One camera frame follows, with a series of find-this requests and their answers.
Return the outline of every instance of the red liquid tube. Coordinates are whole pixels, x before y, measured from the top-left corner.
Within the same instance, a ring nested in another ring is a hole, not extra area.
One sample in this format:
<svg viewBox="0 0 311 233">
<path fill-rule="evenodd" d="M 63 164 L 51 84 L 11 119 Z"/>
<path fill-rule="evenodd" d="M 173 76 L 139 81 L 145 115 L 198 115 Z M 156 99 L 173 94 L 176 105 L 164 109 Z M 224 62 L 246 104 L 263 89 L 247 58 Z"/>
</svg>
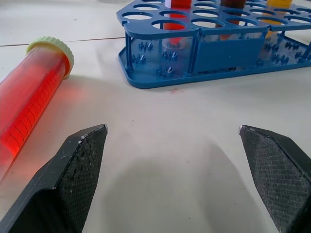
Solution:
<svg viewBox="0 0 311 233">
<path fill-rule="evenodd" d="M 0 80 L 0 181 L 73 62 L 63 42 L 45 36 Z"/>
<path fill-rule="evenodd" d="M 188 10 L 191 8 L 191 0 L 165 0 L 165 6 L 168 8 L 171 8 L 172 10 Z M 184 18 L 186 16 L 181 15 L 181 14 L 174 14 L 170 13 L 170 18 L 174 20 L 174 18 Z M 174 24 L 174 23 L 165 23 L 164 24 L 164 29 L 169 30 L 169 31 L 177 31 L 184 29 L 185 27 L 183 25 L 179 24 Z M 175 37 L 175 38 L 170 38 L 169 42 L 172 45 L 177 45 L 180 43 L 182 38 L 180 37 Z"/>
</svg>

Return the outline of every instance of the yellow screw cap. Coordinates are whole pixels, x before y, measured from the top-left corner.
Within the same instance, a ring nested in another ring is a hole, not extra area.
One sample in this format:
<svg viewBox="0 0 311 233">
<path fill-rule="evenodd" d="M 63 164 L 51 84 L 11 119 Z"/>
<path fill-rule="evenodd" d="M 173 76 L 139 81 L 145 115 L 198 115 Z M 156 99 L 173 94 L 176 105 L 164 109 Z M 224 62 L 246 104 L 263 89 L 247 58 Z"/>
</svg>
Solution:
<svg viewBox="0 0 311 233">
<path fill-rule="evenodd" d="M 29 46 L 27 47 L 26 53 L 29 53 L 30 50 L 32 50 L 34 47 L 38 45 L 44 45 L 44 44 L 56 47 L 57 49 L 61 50 L 66 55 L 69 61 L 69 71 L 67 72 L 67 74 L 65 74 L 64 76 L 64 79 L 65 79 L 72 70 L 72 67 L 74 64 L 74 58 L 73 58 L 73 54 L 71 50 L 63 41 L 56 39 L 54 37 L 51 37 L 51 36 L 43 36 L 43 37 L 38 38 L 31 44 L 29 44 Z"/>
</svg>

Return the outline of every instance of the test tube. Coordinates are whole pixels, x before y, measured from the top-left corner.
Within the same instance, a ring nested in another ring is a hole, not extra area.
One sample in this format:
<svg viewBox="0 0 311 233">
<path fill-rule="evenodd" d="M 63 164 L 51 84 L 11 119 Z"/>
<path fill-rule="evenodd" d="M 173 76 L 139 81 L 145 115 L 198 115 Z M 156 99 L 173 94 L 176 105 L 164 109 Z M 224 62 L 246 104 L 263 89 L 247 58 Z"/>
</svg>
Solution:
<svg viewBox="0 0 311 233">
<path fill-rule="evenodd" d="M 175 10 L 179 10 L 179 9 L 188 10 L 191 8 L 191 0 L 165 0 L 165 6 L 171 9 L 175 9 Z M 170 18 L 182 18 L 186 16 L 181 15 L 181 14 L 170 13 L 169 17 Z M 165 23 L 164 29 L 170 30 L 170 31 L 177 31 L 177 30 L 184 29 L 184 26 L 173 24 L 173 23 Z M 171 44 L 174 48 L 182 49 L 184 48 L 186 44 L 186 38 L 175 37 L 175 38 L 169 38 L 168 40 L 164 39 L 163 45 L 165 47 L 168 47 L 167 42 L 169 42 L 169 44 Z"/>
<path fill-rule="evenodd" d="M 0 80 L 0 181 L 73 63 L 62 41 L 45 36 Z"/>
<path fill-rule="evenodd" d="M 270 7 L 278 7 L 278 8 L 290 8 L 293 0 L 267 0 L 267 6 Z M 286 14 L 286 11 L 279 11 L 279 14 Z M 276 22 L 276 21 L 271 21 L 271 20 L 263 20 L 265 23 L 270 23 L 270 24 L 275 24 L 275 25 L 280 25 L 282 23 Z M 269 37 L 276 37 L 277 32 L 272 32 L 269 30 L 269 32 L 266 35 L 266 38 Z"/>
<path fill-rule="evenodd" d="M 245 3 L 246 3 L 246 0 L 221 0 L 220 5 L 225 6 L 225 7 L 230 7 L 230 8 L 243 9 L 245 6 Z M 241 16 L 241 13 L 231 12 L 230 15 Z M 240 21 L 231 20 L 229 22 L 238 25 Z M 227 40 L 230 36 L 231 34 L 223 34 L 223 35 L 220 35 L 220 39 Z"/>
</svg>

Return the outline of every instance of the white table surface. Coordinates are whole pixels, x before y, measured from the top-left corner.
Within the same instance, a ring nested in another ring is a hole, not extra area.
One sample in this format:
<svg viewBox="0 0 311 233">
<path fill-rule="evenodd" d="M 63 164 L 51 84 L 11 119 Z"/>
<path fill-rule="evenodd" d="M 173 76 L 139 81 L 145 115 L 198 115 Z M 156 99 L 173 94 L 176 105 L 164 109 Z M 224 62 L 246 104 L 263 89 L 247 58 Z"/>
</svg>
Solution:
<svg viewBox="0 0 311 233">
<path fill-rule="evenodd" d="M 124 3 L 32 1 L 23 12 L 25 5 L 0 3 L 0 45 L 27 44 L 45 34 L 65 41 L 123 36 L 115 12 Z M 31 6 L 38 14 L 30 14 Z M 45 7 L 61 12 L 61 24 L 38 22 Z M 109 22 L 99 22 L 106 16 Z M 295 36 L 311 40 L 310 31 Z M 71 76 L 0 184 L 0 219 L 67 136 L 107 124 L 84 233 L 278 232 L 254 186 L 238 127 L 284 134 L 311 155 L 311 68 L 141 90 L 127 83 L 118 62 L 124 39 L 67 45 L 75 56 Z M 25 50 L 0 47 L 1 77 Z"/>
</svg>

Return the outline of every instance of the blue test tube rack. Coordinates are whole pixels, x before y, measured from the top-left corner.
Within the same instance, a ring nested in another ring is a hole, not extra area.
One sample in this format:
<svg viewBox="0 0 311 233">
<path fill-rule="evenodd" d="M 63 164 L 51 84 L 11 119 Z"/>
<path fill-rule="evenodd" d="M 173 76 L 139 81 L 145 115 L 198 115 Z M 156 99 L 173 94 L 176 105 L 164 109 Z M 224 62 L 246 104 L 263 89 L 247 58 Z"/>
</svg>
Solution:
<svg viewBox="0 0 311 233">
<path fill-rule="evenodd" d="M 148 19 L 131 19 L 137 16 Z M 137 88 L 311 66 L 311 43 L 285 35 L 311 29 L 311 9 L 303 6 L 268 8 L 264 0 L 248 0 L 244 9 L 235 9 L 220 6 L 219 0 L 192 0 L 190 9 L 175 10 L 161 0 L 135 0 L 117 17 L 125 29 L 119 61 L 128 82 Z M 167 30 L 168 23 L 181 29 Z M 281 33 L 266 37 L 269 30 Z M 170 42 L 177 37 L 184 45 Z"/>
</svg>

